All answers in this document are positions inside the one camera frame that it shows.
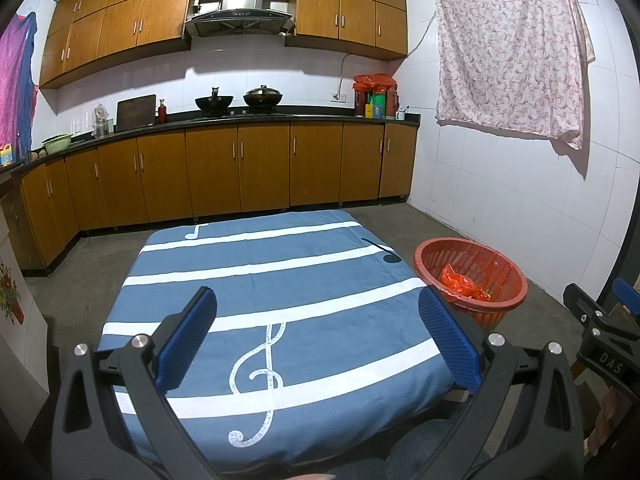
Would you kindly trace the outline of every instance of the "silver bolt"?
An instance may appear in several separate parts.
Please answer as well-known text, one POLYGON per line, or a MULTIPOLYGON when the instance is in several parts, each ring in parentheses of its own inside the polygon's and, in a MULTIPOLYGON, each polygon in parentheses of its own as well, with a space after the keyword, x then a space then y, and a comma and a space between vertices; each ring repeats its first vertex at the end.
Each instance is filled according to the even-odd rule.
POLYGON ((489 337, 487 339, 492 346, 502 346, 505 343, 504 336, 502 334, 498 334, 497 332, 489 334, 489 337))
POLYGON ((84 355, 88 351, 89 351, 89 347, 85 343, 80 343, 79 345, 76 345, 76 347, 74 348, 74 354, 76 354, 77 356, 84 355))
POLYGON ((552 341, 551 343, 549 343, 547 347, 549 348, 549 351, 552 354, 558 355, 562 353, 562 345, 560 343, 556 343, 555 341, 552 341))
POLYGON ((144 348, 148 342, 148 335, 138 334, 136 336, 133 336, 133 339, 131 340, 131 346, 133 346, 134 348, 144 348))

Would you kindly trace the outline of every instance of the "treble clef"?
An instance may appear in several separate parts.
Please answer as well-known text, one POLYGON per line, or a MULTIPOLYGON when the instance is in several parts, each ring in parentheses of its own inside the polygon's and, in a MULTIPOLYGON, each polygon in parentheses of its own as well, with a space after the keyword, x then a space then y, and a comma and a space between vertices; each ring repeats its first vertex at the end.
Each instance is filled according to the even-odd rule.
MULTIPOLYGON (((273 338, 271 337, 271 329, 273 328, 273 325, 272 324, 267 325, 267 333, 266 333, 264 343, 257 346, 253 350, 247 352, 241 358, 239 358, 238 361, 236 361, 236 364, 234 364, 234 367, 231 370, 231 374, 229 375, 229 387, 231 387, 231 391, 234 394, 240 393, 240 391, 238 390, 238 387, 236 386, 236 374, 238 373, 238 369, 242 366, 242 363, 244 363, 249 357, 256 355, 262 350, 264 350, 264 354, 266 358, 266 368, 260 368, 258 370, 254 370, 249 375, 249 378, 252 380, 258 375, 266 375, 268 390, 273 390, 274 388, 273 378, 276 379, 276 382, 278 383, 278 388, 281 388, 283 386, 282 377, 280 376, 279 373, 273 371, 273 362, 271 360, 271 346, 276 344, 278 340, 282 337, 282 334, 284 334, 284 329, 286 328, 286 325, 287 325, 286 323, 281 323, 277 334, 273 338)), ((256 433, 254 436, 252 436, 248 440, 243 440, 244 434, 242 434, 242 431, 233 430, 229 433, 229 436, 228 436, 229 443, 235 447, 252 446, 256 442, 260 441, 262 437, 264 437, 264 435, 267 433, 267 431, 269 431, 272 420, 273 420, 273 410, 269 410, 266 416, 264 417, 264 422, 262 423, 260 430, 258 430, 258 433, 256 433)))

